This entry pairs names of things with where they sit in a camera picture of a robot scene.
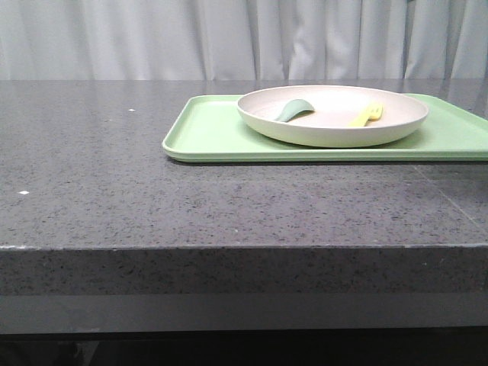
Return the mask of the white round plate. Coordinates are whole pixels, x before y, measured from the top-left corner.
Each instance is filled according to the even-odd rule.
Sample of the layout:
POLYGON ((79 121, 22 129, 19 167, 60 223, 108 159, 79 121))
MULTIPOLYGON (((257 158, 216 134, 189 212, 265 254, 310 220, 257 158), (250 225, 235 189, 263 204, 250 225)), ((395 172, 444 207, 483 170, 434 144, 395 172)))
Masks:
POLYGON ((376 88, 344 85, 293 85, 250 92, 237 101, 244 122, 276 140, 305 146, 357 148, 390 143, 419 129, 429 108, 410 96, 376 88), (303 99, 314 112, 288 122, 276 120, 289 101, 303 99), (366 107, 383 105, 379 120, 349 124, 366 107))

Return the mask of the yellow plastic fork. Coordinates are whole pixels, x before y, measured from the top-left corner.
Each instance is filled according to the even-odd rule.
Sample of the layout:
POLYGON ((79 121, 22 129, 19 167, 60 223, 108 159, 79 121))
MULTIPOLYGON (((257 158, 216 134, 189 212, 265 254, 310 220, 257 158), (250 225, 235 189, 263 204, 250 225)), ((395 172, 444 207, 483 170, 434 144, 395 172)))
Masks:
POLYGON ((382 116, 384 107, 381 103, 373 102, 369 104, 359 115, 352 120, 349 127, 365 127, 369 121, 379 120, 382 116))

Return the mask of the light green serving tray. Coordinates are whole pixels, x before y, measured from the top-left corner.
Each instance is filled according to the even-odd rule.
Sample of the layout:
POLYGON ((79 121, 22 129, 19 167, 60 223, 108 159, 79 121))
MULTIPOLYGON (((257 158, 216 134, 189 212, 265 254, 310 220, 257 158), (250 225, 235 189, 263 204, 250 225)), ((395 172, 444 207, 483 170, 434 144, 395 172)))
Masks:
POLYGON ((414 94, 429 115, 411 135, 369 148, 326 149, 270 139, 247 127, 235 95, 190 98, 162 148, 190 163, 238 162, 485 162, 487 121, 431 95, 414 94))

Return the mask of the sage green plastic spoon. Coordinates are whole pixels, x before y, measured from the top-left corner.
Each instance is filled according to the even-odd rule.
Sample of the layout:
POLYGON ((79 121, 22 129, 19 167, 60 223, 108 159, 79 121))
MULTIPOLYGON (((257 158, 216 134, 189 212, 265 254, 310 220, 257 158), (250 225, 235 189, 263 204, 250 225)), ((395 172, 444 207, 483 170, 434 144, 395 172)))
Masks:
POLYGON ((275 120, 287 123, 302 114, 313 113, 314 111, 315 107, 310 102, 304 99, 293 99, 286 103, 275 120))

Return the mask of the grey pleated curtain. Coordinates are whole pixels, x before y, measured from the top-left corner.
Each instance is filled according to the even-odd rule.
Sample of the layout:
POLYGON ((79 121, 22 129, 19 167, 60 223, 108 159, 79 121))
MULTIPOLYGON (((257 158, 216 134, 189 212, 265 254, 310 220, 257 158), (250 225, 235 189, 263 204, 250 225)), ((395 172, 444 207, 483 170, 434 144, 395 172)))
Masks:
POLYGON ((3 1, 4 80, 475 79, 485 1, 3 1))

